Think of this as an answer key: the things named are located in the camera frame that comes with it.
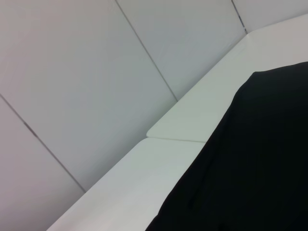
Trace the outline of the black shirt with pink print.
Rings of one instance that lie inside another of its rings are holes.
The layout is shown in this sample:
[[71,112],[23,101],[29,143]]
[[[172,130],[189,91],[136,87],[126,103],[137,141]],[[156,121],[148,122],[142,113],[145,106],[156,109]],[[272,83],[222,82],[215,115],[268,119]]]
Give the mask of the black shirt with pink print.
[[308,231],[308,62],[252,74],[146,231]]

